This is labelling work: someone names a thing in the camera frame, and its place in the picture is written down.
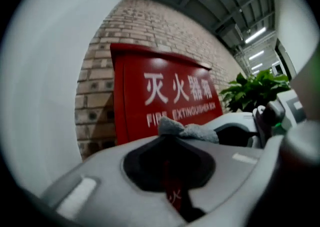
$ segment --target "white wall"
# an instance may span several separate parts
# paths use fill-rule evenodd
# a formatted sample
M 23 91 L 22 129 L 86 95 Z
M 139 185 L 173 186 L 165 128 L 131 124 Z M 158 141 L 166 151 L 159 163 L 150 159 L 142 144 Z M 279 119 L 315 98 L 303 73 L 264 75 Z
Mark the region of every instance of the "white wall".
M 305 0 L 274 0 L 275 30 L 298 73 L 311 58 L 320 38 L 317 21 Z
M 121 0 L 23 0 L 0 51 L 1 149 L 39 196 L 81 162 L 77 80 L 89 42 Z

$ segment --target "green leaves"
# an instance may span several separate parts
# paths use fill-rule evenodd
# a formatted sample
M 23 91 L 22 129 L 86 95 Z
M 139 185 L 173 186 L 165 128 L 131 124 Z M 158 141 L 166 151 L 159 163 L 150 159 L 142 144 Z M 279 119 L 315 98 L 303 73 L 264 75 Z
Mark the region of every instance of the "green leaves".
M 241 97 L 243 97 L 246 93 L 245 92 L 240 92 L 240 93 L 237 93 L 236 96 L 235 96 L 235 100 L 238 101 Z
M 233 80 L 233 81 L 230 81 L 228 84 L 234 84 L 234 85 L 236 85 L 236 84 L 238 84 L 238 82 L 236 82 L 235 80 Z
M 236 82 L 241 85 L 245 85 L 247 83 L 247 80 L 241 73 L 239 73 L 238 76 L 236 76 Z
M 288 77 L 285 75 L 274 77 L 269 70 L 260 71 L 257 76 L 250 75 L 244 78 L 241 73 L 236 80 L 229 82 L 229 88 L 221 91 L 223 101 L 227 107 L 236 112 L 252 112 L 259 105 L 266 105 L 276 99 L 277 93 L 290 90 Z
M 286 75 L 281 75 L 273 78 L 275 81 L 285 81 L 288 82 L 288 77 Z

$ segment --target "ceiling light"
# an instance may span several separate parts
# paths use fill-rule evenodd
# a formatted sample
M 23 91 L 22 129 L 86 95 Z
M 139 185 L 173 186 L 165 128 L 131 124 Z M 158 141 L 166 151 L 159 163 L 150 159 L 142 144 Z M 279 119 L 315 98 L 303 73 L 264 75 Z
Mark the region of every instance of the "ceiling light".
M 249 57 L 249 60 L 252 60 L 252 59 L 254 59 L 254 58 L 258 57 L 258 56 L 261 56 L 264 52 L 265 52 L 265 51 L 264 51 L 264 50 L 262 50 L 261 52 L 256 53 L 255 55 L 253 55 L 253 56 Z
M 260 63 L 260 64 L 258 64 L 258 65 L 256 65 L 256 66 L 252 67 L 251 70 L 254 70 L 254 69 L 256 69 L 256 68 L 259 68 L 260 66 L 262 66 L 262 63 Z
M 264 33 L 267 30 L 266 27 L 263 27 L 261 30 L 258 30 L 255 34 L 253 34 L 251 37 L 247 38 L 245 40 L 245 43 L 248 44 L 250 41 L 253 41 L 256 37 L 258 37 L 259 35 L 261 35 L 262 33 Z

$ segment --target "red fire extinguisher box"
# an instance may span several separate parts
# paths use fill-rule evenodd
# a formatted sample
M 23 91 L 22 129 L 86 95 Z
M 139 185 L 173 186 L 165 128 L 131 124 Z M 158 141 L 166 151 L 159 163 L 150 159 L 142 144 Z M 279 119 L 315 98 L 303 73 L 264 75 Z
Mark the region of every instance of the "red fire extinguisher box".
M 208 64 L 141 45 L 110 50 L 118 145 L 157 135 L 162 116 L 203 125 L 223 114 Z

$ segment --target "tan brick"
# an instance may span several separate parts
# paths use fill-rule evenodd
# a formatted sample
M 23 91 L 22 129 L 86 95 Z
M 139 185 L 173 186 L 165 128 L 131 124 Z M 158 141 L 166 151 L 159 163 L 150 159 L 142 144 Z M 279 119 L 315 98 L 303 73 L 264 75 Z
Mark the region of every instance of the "tan brick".
M 162 27 L 163 27 L 163 25 L 161 25 L 161 24 L 159 24 L 159 23 L 156 23 L 156 22 L 152 22 L 152 24 L 151 24 L 153 27 L 156 27 L 156 28 L 158 28 L 158 29 L 161 29 Z
M 181 50 L 181 51 L 186 51 L 186 50 L 187 50 L 187 48 L 186 48 L 185 46 L 180 45 L 180 44 L 175 44 L 175 47 L 176 47 L 177 49 Z
M 189 52 L 189 53 L 191 53 L 191 54 L 194 54 L 194 55 L 200 57 L 200 55 L 198 54 L 198 52 L 195 51 L 193 48 L 187 48 L 186 51 Z
M 94 59 L 92 61 L 92 69 L 101 68 L 103 59 Z
M 141 15 L 141 14 L 134 14 L 133 17 L 135 19 L 139 19 L 139 20 L 145 20 L 145 16 L 144 15 Z
M 75 104 L 74 106 L 76 109 L 83 108 L 85 105 L 85 96 L 84 95 L 76 95 L 74 104 Z
M 127 32 L 115 32 L 113 34 L 113 36 L 115 37 L 122 37 L 122 38 L 129 38 L 130 37 L 130 34 L 127 33 Z
M 88 77 L 88 71 L 87 70 L 80 70 L 78 81 L 85 81 Z
M 182 44 L 182 45 L 184 44 L 184 41 L 181 40 L 180 38 L 173 37 L 172 39 L 173 39 L 173 41 L 170 40 L 170 42 L 172 42 L 172 43 L 179 43 L 179 44 Z
M 92 68 L 92 64 L 93 60 L 84 60 L 81 69 L 90 69 Z
M 92 59 L 95 57 L 96 50 L 90 50 L 85 53 L 84 59 Z
M 114 70 L 112 68 L 92 69 L 89 80 L 111 79 L 113 77 Z
M 100 42 L 100 38 L 98 37 L 94 37 L 93 39 L 91 39 L 90 44 L 96 44 Z
M 156 38 L 155 42 L 157 44 L 162 44 L 162 45 L 169 46 L 169 47 L 172 47 L 172 48 L 176 47 L 174 44 L 168 42 L 166 39 L 158 39 L 158 38 Z
M 110 58 L 102 59 L 100 66 L 101 68 L 106 68 L 106 67 L 112 68 L 113 67 L 112 60 Z
M 113 93 L 92 93 L 87 95 L 87 107 L 106 107 L 113 106 Z
M 132 29 L 133 30 L 137 30 L 137 31 L 140 31 L 140 32 L 147 32 L 147 29 L 146 28 L 144 28 L 144 27 L 132 27 Z
M 119 38 L 118 37 L 102 37 L 100 39 L 101 43 L 117 43 L 119 42 Z
M 124 22 L 123 21 L 109 21 L 110 25 L 123 25 Z
M 88 125 L 91 139 L 116 137 L 116 127 L 113 123 Z
M 135 44 L 135 40 L 133 38 L 121 38 L 120 39 L 121 43 L 127 43 L 127 44 Z
M 153 29 L 146 29 L 146 30 L 148 31 L 148 33 L 158 34 L 158 32 Z
M 78 141 L 78 148 L 80 150 L 81 155 L 88 154 L 88 144 L 90 143 L 89 140 L 82 140 Z
M 151 22 L 147 20 L 133 20 L 134 24 L 140 24 L 140 25 L 148 25 L 151 26 Z
M 136 23 L 132 23 L 132 22 L 130 22 L 129 20 L 127 20 L 125 23 L 124 23 L 124 25 L 126 25 L 126 26 L 141 26 L 140 24 L 136 24 Z
M 99 45 L 98 44 L 90 44 L 88 47 L 88 51 L 91 50 L 98 50 L 99 49 Z
M 118 27 L 121 28 L 121 29 L 132 29 L 131 25 L 120 24 L 120 25 L 118 25 Z
M 75 126 L 76 138 L 78 140 L 87 140 L 87 126 L 85 125 L 76 125 Z
M 153 28 L 153 30 L 157 33 L 166 33 L 163 29 Z
M 152 26 L 148 26 L 148 25 L 143 25 L 143 28 L 147 29 L 147 30 L 152 30 Z
M 150 33 L 150 32 L 145 32 L 143 35 L 145 35 L 147 37 L 152 37 L 152 38 L 155 37 L 155 35 L 153 33 Z
M 125 17 L 124 16 L 121 16 L 121 15 L 112 15 L 112 20 L 115 20 L 115 19 L 120 19 L 120 20 L 122 20 L 122 19 L 125 19 Z
M 114 119 L 113 115 L 108 120 L 108 108 L 94 108 L 94 109 L 76 109 L 74 112 L 74 119 L 76 124 L 92 124 L 92 123 L 106 123 Z
M 110 43 L 100 43 L 99 50 L 110 50 Z
M 171 50 L 172 50 L 172 52 L 177 53 L 177 54 L 181 54 L 181 55 L 184 55 L 186 53 L 185 51 L 182 51 L 182 50 L 176 49 L 176 48 L 172 48 Z
M 133 16 L 131 16 L 131 15 L 127 15 L 127 16 L 125 16 L 124 17 L 124 21 L 125 22 L 132 22 L 134 20 L 134 17 Z
M 119 28 L 106 28 L 104 29 L 106 32 L 121 32 Z
M 142 35 L 138 35 L 138 34 L 134 34 L 134 33 L 131 33 L 130 37 L 134 38 L 134 39 L 137 39 L 137 40 L 143 40 L 143 41 L 147 40 L 146 36 L 142 36 Z
M 164 34 L 161 34 L 161 35 L 155 34 L 154 36 L 156 39 L 165 40 L 165 41 L 167 40 Z
M 133 34 L 139 34 L 139 35 L 143 35 L 144 34 L 143 31 L 136 30 L 136 29 L 123 29 L 122 31 L 124 33 L 133 33 Z
M 154 43 L 149 42 L 149 41 L 144 41 L 144 40 L 138 40 L 137 43 L 139 45 L 147 46 L 147 47 L 152 47 Z
M 95 52 L 95 58 L 110 58 L 111 52 L 110 50 L 97 50 Z
M 97 93 L 97 92 L 111 92 L 114 90 L 114 80 L 94 80 L 79 82 L 76 88 L 77 95 Z
M 170 47 L 170 46 L 167 46 L 167 45 L 157 44 L 157 48 L 158 48 L 160 51 L 171 52 L 171 47 Z

